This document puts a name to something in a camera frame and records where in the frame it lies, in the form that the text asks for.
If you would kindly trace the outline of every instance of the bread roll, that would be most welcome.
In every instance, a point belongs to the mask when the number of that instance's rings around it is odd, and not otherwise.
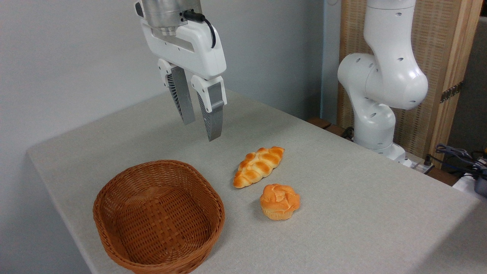
[[[233,186],[246,187],[269,176],[281,162],[283,153],[284,149],[281,147],[262,147],[257,152],[247,154],[233,178]]]
[[[289,219],[294,210],[300,207],[300,196],[290,186],[266,185],[261,196],[262,213],[269,219]]]

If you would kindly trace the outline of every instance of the gray tabletop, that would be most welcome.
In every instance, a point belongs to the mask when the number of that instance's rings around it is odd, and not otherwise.
[[[165,93],[28,151],[93,273],[131,273],[103,249],[96,195],[117,173],[157,159],[194,166],[225,205],[223,232],[194,273],[487,273],[485,204],[279,110],[227,96],[223,133],[212,142],[197,102],[196,122],[185,126]],[[280,166],[235,189],[244,156],[271,146],[286,149]],[[259,197],[272,183],[301,196],[289,220],[261,212]]]

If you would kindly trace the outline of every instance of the round bun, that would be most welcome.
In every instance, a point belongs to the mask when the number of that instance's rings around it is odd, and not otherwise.
[[[266,185],[261,196],[261,207],[269,219],[286,220],[300,207],[300,196],[290,186]]]

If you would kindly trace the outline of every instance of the wicker basket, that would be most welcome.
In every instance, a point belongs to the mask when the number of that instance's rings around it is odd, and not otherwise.
[[[225,221],[222,200],[208,181],[174,160],[115,176],[96,197],[93,216],[108,256],[137,274],[193,271]]]

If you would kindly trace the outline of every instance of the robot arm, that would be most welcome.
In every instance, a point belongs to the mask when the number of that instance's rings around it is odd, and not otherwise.
[[[393,108],[415,108],[428,91],[428,80],[411,48],[414,2],[367,2],[364,38],[374,52],[375,64],[367,77],[365,93]]]
[[[221,74],[225,56],[218,32],[200,13],[199,0],[141,0],[135,3],[150,50],[184,124],[195,120],[186,80],[193,74],[208,139],[220,136],[227,104]]]
[[[338,80],[354,109],[354,142],[404,163],[404,149],[393,144],[395,116],[389,106],[412,109],[428,91],[411,47],[415,0],[368,0],[364,38],[374,55],[350,54]]]

